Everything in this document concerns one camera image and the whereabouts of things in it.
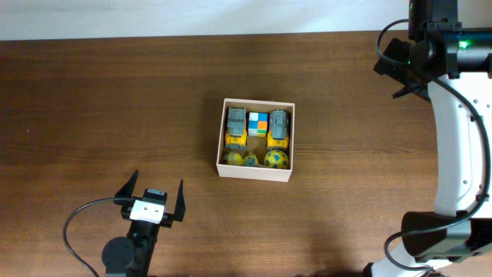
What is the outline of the yellow ball with blue letters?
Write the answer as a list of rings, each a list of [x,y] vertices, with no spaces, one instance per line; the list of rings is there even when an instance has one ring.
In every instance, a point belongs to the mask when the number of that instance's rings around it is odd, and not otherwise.
[[[264,157],[264,164],[272,169],[288,169],[288,155],[281,150],[271,150]]]

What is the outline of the yellow grey dump truck toy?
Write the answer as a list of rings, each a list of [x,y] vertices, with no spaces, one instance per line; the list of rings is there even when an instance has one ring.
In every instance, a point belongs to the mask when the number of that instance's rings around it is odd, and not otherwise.
[[[247,148],[247,109],[246,108],[228,108],[228,118],[226,133],[224,136],[224,146],[230,149]]]

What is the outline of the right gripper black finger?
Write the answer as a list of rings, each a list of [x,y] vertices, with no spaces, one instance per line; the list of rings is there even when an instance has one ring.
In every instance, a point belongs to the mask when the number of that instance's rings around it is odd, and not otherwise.
[[[392,98],[400,98],[400,97],[404,97],[406,95],[416,95],[417,97],[419,97],[425,101],[431,100],[429,95],[428,95],[426,85],[420,85],[420,84],[412,83],[412,82],[404,84],[404,87],[401,88],[400,90],[396,91],[392,95]]]
[[[379,75],[385,75],[400,82],[404,86],[418,87],[418,77],[408,68],[411,44],[393,38],[385,50],[377,44],[377,50],[384,56],[379,58],[373,70]]]

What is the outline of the colourful puzzle cube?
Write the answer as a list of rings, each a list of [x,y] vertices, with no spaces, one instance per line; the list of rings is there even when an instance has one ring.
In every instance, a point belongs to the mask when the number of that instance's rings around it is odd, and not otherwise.
[[[268,133],[268,113],[250,112],[248,118],[248,135],[264,138]]]

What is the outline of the yellow and grey ball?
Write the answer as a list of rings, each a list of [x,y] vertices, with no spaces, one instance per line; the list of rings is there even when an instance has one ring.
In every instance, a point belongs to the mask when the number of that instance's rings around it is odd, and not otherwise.
[[[221,163],[223,165],[242,166],[243,165],[243,157],[241,156],[241,154],[239,154],[237,152],[229,152],[222,157]]]

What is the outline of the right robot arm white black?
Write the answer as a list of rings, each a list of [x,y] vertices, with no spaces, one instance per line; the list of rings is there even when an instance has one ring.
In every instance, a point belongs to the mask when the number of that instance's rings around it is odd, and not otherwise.
[[[377,50],[398,96],[428,100],[437,129],[434,210],[408,212],[370,277],[435,276],[491,250],[491,34],[465,29],[455,1],[410,0],[408,39]]]

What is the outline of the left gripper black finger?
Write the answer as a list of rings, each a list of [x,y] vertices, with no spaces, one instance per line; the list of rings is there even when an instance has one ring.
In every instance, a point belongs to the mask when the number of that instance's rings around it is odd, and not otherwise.
[[[173,220],[176,222],[182,222],[184,220],[186,211],[185,196],[184,196],[184,180],[180,181],[178,188],[178,195],[175,203],[175,210],[173,214]]]
[[[115,193],[113,202],[116,205],[124,205],[128,202],[133,194],[136,182],[138,180],[138,170],[135,170],[130,179]]]

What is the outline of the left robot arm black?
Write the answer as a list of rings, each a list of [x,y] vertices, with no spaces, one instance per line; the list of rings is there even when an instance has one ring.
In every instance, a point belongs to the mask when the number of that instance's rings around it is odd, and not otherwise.
[[[113,238],[102,250],[105,275],[112,277],[146,276],[161,228],[171,228],[185,216],[184,185],[180,184],[172,213],[166,211],[168,194],[145,189],[142,197],[133,195],[138,172],[115,193],[114,203],[121,217],[130,222],[127,235]]]

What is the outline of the yellow grey mixer truck toy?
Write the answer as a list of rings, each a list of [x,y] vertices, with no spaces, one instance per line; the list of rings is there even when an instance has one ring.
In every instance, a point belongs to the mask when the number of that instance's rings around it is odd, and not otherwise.
[[[274,110],[270,113],[266,146],[269,151],[288,149],[289,121],[285,110]]]

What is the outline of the yellow wooden rattle drum toy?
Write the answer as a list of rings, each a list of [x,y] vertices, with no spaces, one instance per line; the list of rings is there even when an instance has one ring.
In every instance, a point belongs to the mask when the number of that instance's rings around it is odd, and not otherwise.
[[[253,153],[249,152],[243,158],[243,166],[246,167],[256,167],[256,168],[265,168],[265,165],[261,164],[258,160],[258,157]]]

